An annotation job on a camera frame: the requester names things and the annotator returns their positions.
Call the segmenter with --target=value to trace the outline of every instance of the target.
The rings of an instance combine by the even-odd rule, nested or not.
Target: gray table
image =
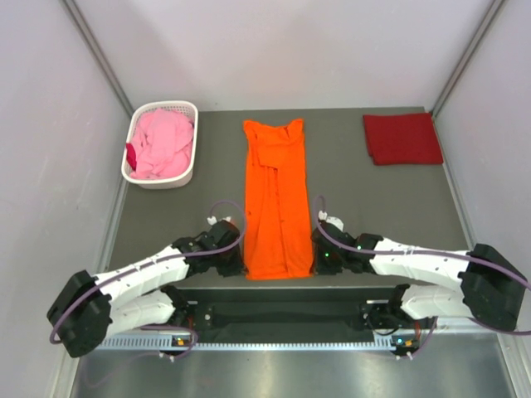
[[[197,159],[192,181],[169,191],[130,186],[110,268],[140,260],[180,236],[207,229],[211,204],[243,204],[246,138],[242,122],[282,125],[303,118],[309,197],[324,194],[331,215],[351,235],[372,232],[436,249],[466,247],[441,166],[376,167],[367,154],[363,114],[400,114],[422,109],[313,109],[205,112],[199,115]],[[227,214],[234,211],[222,209]],[[345,272],[251,282],[214,272],[178,283],[183,287],[391,286],[399,278]],[[130,358],[130,352],[94,352],[82,363],[93,381]],[[195,352],[174,365],[142,358],[97,390],[78,375],[72,397],[186,396],[198,398],[322,396],[411,398],[514,396],[495,336],[435,336],[414,362],[359,352]]]

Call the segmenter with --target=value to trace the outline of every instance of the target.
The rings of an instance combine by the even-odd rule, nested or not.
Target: folded orange garment
[[[248,279],[304,278],[312,265],[303,120],[271,127],[247,120]]]

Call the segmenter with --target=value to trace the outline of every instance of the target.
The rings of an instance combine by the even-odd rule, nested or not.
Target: pink towel
[[[183,174],[190,165],[193,123],[177,111],[157,109],[140,116],[131,144],[136,152],[132,178],[153,180]]]

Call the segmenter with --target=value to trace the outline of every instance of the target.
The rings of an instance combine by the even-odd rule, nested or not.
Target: white plastic basket
[[[146,189],[168,189],[182,187],[190,182],[193,175],[193,163],[196,158],[196,144],[197,144],[197,117],[199,112],[194,104],[187,101],[160,101],[152,102],[141,106],[136,109],[131,118],[131,124],[129,125],[129,132],[127,134],[126,143],[130,142],[136,131],[136,124],[139,121],[139,118],[142,114],[156,110],[158,108],[167,109],[167,110],[177,110],[182,114],[187,115],[193,121],[193,144],[192,144],[192,156],[190,157],[190,164],[186,171],[180,176],[172,178],[163,178],[160,180],[137,180],[136,178],[131,178],[129,175],[133,171],[131,166],[127,163],[127,151],[124,149],[124,156],[122,158],[122,175],[124,178],[131,182]]]

